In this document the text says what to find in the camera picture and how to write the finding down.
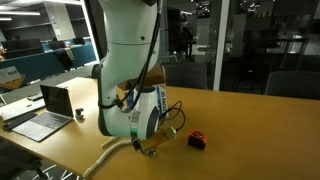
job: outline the cardboard box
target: cardboard box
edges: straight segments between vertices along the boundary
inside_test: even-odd
[[[125,94],[130,90],[132,85],[135,83],[136,79],[128,80],[125,82],[122,82],[118,84],[118,87],[120,89],[119,93],[118,90],[118,96],[120,99],[122,99]],[[166,83],[165,83],[165,74],[164,69],[160,64],[156,64],[147,74],[147,77],[145,79],[145,85],[146,86],[153,86],[156,89],[157,96],[158,96],[158,108],[160,110],[160,115],[168,110],[168,101],[167,101],[167,90],[166,90]],[[127,98],[127,104],[130,105],[134,101],[133,99],[133,93],[129,95]]]

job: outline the wooden table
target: wooden table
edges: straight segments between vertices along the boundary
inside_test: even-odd
[[[96,82],[66,82],[74,121],[41,143],[0,135],[81,175],[103,154],[108,139],[97,127]],[[187,121],[177,137],[148,157],[131,145],[113,152],[90,179],[320,179],[320,101],[168,87],[169,105],[183,102]],[[177,127],[181,116],[163,126]],[[207,135],[205,150],[187,145],[189,131]]]

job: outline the laptop keyboard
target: laptop keyboard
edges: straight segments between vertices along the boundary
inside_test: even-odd
[[[62,116],[58,116],[58,115],[46,113],[46,112],[30,119],[30,121],[32,122],[35,122],[37,124],[43,125],[51,129],[57,129],[69,120],[70,119],[67,117],[62,117]]]

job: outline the white robotic arm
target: white robotic arm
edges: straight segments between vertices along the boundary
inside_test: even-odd
[[[106,136],[148,139],[158,127],[154,89],[143,89],[137,104],[124,109],[117,103],[117,84],[139,75],[140,80],[144,79],[147,72],[144,68],[150,70],[155,65],[161,3],[154,0],[99,2],[105,14],[108,40],[107,55],[100,63],[98,78],[99,129]]]

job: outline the laptop screen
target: laptop screen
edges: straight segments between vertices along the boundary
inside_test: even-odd
[[[40,85],[46,108],[49,112],[73,117],[68,89]]]

